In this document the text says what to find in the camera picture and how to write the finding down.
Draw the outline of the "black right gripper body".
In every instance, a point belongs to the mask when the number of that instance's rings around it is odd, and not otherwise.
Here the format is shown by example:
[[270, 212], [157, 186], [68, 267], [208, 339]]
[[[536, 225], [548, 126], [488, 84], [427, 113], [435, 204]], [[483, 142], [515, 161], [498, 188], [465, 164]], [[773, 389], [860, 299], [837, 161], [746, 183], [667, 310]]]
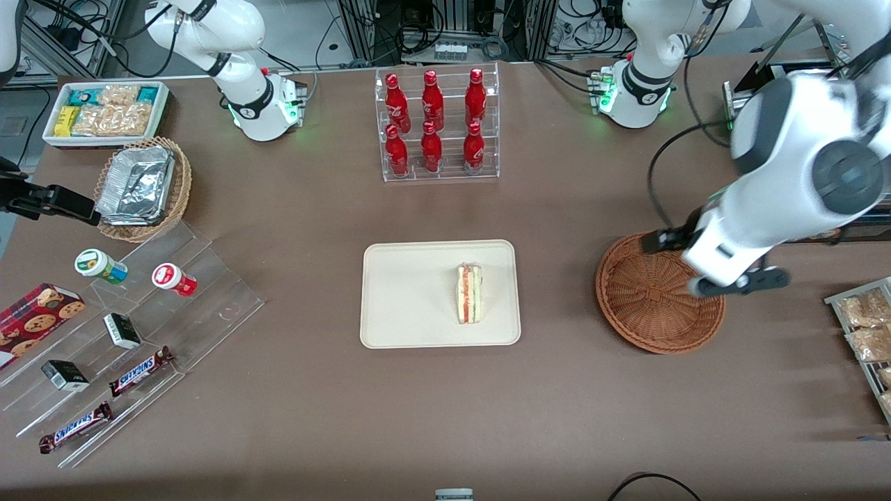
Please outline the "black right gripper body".
[[10, 212], [8, 208], [10, 203], [31, 193], [27, 177], [28, 175], [20, 171], [18, 165], [9, 159], [1, 158], [1, 212]]

